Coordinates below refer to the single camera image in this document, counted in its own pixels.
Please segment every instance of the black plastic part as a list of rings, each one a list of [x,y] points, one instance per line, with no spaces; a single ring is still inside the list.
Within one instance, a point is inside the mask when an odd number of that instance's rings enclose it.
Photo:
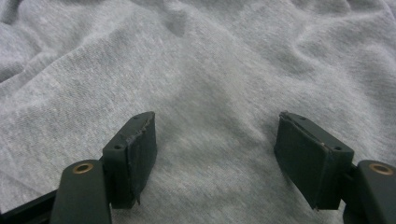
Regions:
[[[131,208],[146,186],[157,157],[155,114],[131,118],[103,149],[112,208]]]
[[[316,209],[338,209],[340,177],[352,164],[353,150],[309,119],[289,112],[279,115],[276,159]]]
[[[367,216],[363,213],[356,213],[347,204],[343,214],[344,224],[369,224]]]
[[[4,224],[46,224],[55,201],[56,190],[14,208],[2,215]]]
[[[358,193],[358,185],[355,178],[356,173],[357,167],[352,164],[349,172],[341,176],[341,199],[347,204],[348,211],[364,217],[364,208],[361,204],[361,196]]]
[[[64,169],[50,224],[111,224],[103,164],[79,161]]]
[[[370,223],[396,223],[396,168],[380,161],[360,161],[358,192]]]

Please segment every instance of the gray sweatshirt fabric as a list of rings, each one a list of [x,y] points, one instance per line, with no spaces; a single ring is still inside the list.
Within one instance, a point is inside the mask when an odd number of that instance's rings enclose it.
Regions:
[[[114,223],[343,223],[274,154],[305,116],[396,165],[392,0],[0,1],[0,209],[58,188],[133,115],[155,111],[142,204]]]

